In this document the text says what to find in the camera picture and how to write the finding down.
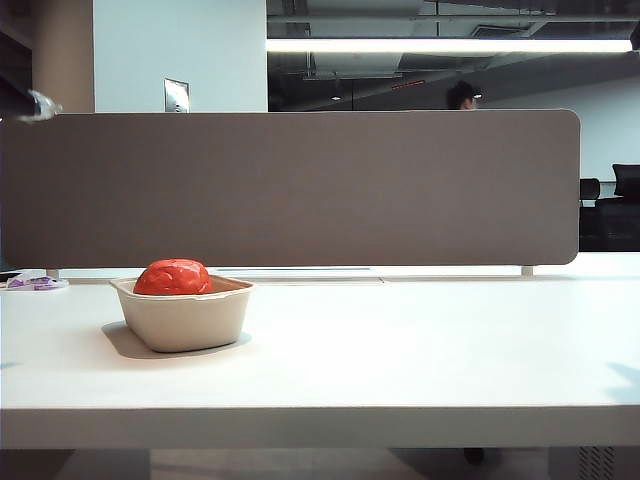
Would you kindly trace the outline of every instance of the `wall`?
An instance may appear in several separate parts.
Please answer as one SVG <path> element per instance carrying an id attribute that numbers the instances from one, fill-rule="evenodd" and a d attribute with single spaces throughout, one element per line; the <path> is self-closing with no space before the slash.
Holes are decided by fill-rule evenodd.
<path id="1" fill-rule="evenodd" d="M 32 2 L 33 89 L 65 112 L 94 111 L 91 0 Z"/>
<path id="2" fill-rule="evenodd" d="M 569 108 L 582 122 L 581 177 L 614 180 L 613 163 L 640 164 L 640 76 L 489 102 L 483 108 Z"/>
<path id="3" fill-rule="evenodd" d="M 165 77 L 191 111 L 266 111 L 264 0 L 94 0 L 97 112 L 164 111 Z"/>

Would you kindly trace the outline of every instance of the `paper bowl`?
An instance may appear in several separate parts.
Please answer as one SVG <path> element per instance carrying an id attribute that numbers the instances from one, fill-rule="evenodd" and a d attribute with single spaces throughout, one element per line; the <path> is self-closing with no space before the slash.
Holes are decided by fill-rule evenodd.
<path id="1" fill-rule="evenodd" d="M 185 352 L 219 347 L 238 340 L 253 284 L 211 275 L 215 293 L 138 295 L 136 278 L 111 280 L 124 319 L 157 352 Z"/>

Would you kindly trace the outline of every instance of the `red object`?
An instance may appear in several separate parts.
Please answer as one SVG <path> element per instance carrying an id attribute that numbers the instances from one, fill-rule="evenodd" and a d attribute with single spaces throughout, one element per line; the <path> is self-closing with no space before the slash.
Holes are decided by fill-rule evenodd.
<path id="1" fill-rule="evenodd" d="M 133 293 L 140 295 L 194 295 L 212 293 L 207 269 L 200 262 L 172 258 L 153 262 L 138 278 Z"/>

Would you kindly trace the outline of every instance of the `gray partition panel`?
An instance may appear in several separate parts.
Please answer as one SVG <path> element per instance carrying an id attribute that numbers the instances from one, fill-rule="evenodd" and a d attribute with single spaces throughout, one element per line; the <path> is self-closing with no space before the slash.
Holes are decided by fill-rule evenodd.
<path id="1" fill-rule="evenodd" d="M 538 265 L 577 252 L 569 111 L 3 126 L 3 248 L 16 267 Z"/>

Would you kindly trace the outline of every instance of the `black chair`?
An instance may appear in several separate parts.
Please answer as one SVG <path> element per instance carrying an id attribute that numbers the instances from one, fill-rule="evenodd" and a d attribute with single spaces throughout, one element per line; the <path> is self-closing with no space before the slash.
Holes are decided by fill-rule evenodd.
<path id="1" fill-rule="evenodd" d="M 585 200 L 597 200 L 600 196 L 600 181 L 597 178 L 580 179 L 580 251 L 599 252 L 604 249 L 603 225 L 600 210 L 585 207 Z"/>
<path id="2" fill-rule="evenodd" d="M 596 201 L 604 250 L 640 251 L 640 165 L 613 165 L 616 198 Z"/>

